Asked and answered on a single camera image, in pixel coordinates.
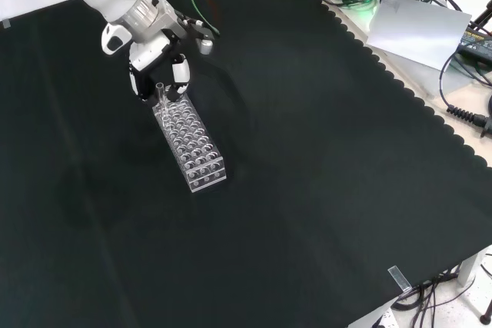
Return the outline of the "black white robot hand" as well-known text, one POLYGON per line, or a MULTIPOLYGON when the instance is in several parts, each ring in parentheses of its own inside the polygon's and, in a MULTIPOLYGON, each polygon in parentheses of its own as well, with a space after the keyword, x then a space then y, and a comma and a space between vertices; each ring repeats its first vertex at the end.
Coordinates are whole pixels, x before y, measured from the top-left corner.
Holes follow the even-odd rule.
POLYGON ((179 100, 188 90, 191 72, 187 58, 178 52, 180 41, 173 31, 163 29, 151 40, 137 43, 124 26, 111 23, 101 34, 101 46, 107 55, 129 47, 131 88, 141 101, 149 104, 159 101, 159 84, 171 102, 179 100))

